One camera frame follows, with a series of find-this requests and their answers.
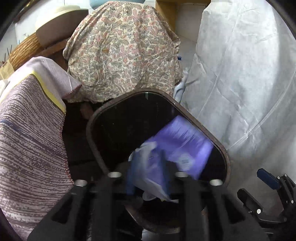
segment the plastic bag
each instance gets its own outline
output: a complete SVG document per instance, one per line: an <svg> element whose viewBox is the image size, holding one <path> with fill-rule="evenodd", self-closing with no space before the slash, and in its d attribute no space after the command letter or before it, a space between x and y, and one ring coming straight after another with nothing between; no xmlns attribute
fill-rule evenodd
<svg viewBox="0 0 296 241"><path fill-rule="evenodd" d="M164 161L198 179L212 151L212 142L188 120L177 116L129 157L130 182L162 199L169 200Z"/></svg>

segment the straw hat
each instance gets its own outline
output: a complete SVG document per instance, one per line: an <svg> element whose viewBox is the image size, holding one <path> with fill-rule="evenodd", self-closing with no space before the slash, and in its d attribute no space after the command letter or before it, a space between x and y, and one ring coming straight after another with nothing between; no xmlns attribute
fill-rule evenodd
<svg viewBox="0 0 296 241"><path fill-rule="evenodd" d="M88 9L76 5L58 7L36 20L36 35L42 47L48 47L71 37L79 23L88 15Z"/></svg>

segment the woven basket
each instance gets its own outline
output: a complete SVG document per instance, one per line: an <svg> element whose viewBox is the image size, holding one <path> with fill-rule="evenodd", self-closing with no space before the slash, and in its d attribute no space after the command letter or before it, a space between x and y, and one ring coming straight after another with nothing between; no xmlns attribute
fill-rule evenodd
<svg viewBox="0 0 296 241"><path fill-rule="evenodd" d="M24 41L22 41L16 49L9 55L10 63L16 71L30 58L41 52L44 48L38 42L36 33L33 33Z"/></svg>

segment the paisley cloth cover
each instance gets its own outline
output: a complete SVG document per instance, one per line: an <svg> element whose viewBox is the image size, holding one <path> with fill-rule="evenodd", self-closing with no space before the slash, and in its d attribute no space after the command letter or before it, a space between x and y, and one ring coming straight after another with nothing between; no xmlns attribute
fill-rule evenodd
<svg viewBox="0 0 296 241"><path fill-rule="evenodd" d="M62 140L65 104L80 83L53 60L33 58L0 98L0 207L26 240L73 186Z"/></svg>
<svg viewBox="0 0 296 241"><path fill-rule="evenodd" d="M89 14L63 56L82 83L71 102L103 102L135 88L173 93L182 78L179 38L151 6L109 1Z"/></svg>

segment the metal bolt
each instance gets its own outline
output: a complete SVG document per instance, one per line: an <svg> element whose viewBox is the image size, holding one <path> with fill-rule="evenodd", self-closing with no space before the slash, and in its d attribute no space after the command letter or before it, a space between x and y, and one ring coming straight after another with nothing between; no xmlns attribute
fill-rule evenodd
<svg viewBox="0 0 296 241"><path fill-rule="evenodd" d="M176 177L188 177L188 174L186 172L176 172Z"/></svg>
<svg viewBox="0 0 296 241"><path fill-rule="evenodd" d="M87 185L87 181L85 180L76 180L74 183L75 186L80 186L80 187L84 187Z"/></svg>
<svg viewBox="0 0 296 241"><path fill-rule="evenodd" d="M121 177L122 174L120 172L110 172L108 173L108 177L110 178L116 178L116 177Z"/></svg>
<svg viewBox="0 0 296 241"><path fill-rule="evenodd" d="M221 186L223 184L223 182L220 179L213 179L210 181L210 184L212 186Z"/></svg>

